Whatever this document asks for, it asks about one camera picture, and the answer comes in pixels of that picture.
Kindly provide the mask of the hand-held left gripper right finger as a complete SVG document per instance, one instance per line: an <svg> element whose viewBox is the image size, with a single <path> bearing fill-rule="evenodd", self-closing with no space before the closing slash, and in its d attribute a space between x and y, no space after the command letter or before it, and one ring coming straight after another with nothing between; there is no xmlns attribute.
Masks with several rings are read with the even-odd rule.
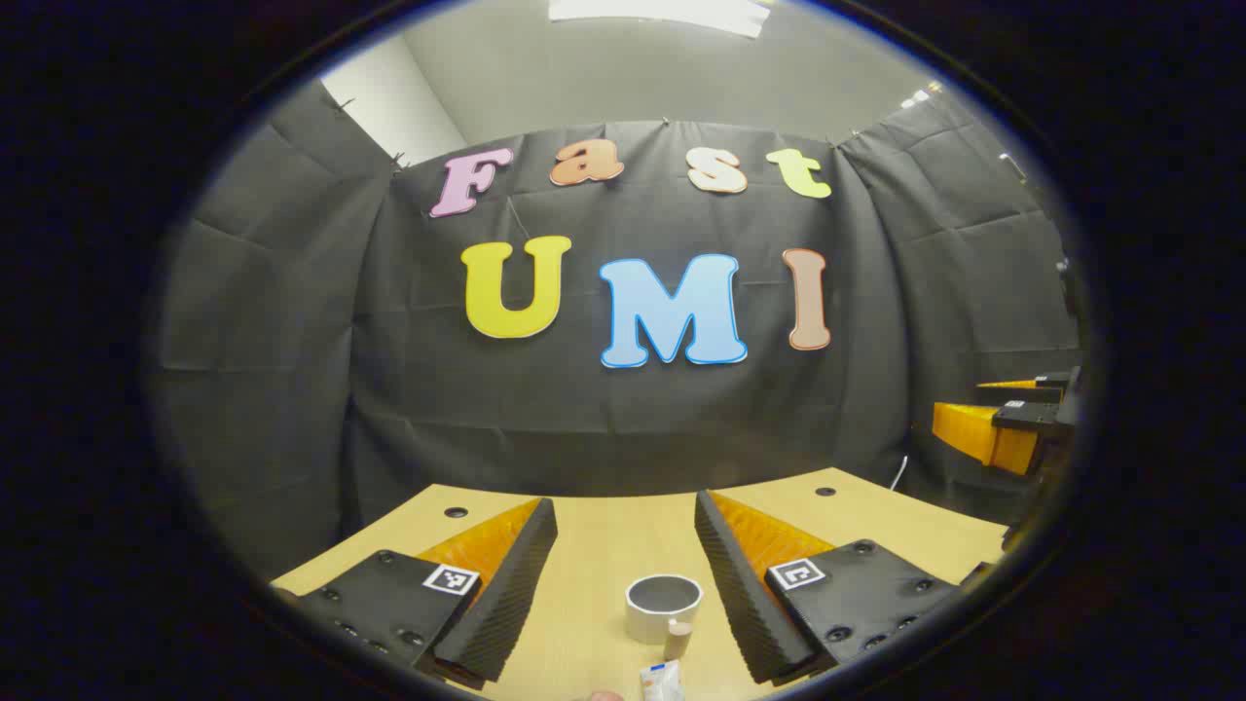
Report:
<svg viewBox="0 0 1246 701"><path fill-rule="evenodd" d="M958 591L872 538L834 547L718 492L697 494L694 527L758 684L867 655Z"/></svg>

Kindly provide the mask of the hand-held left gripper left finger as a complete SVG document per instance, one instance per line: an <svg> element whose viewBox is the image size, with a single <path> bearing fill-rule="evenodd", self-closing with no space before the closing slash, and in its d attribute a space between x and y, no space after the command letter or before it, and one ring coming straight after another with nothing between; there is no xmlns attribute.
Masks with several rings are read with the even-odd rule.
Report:
<svg viewBox="0 0 1246 701"><path fill-rule="evenodd" d="M405 498L273 576L324 642L402 684L498 684L558 537L549 498Z"/></svg>

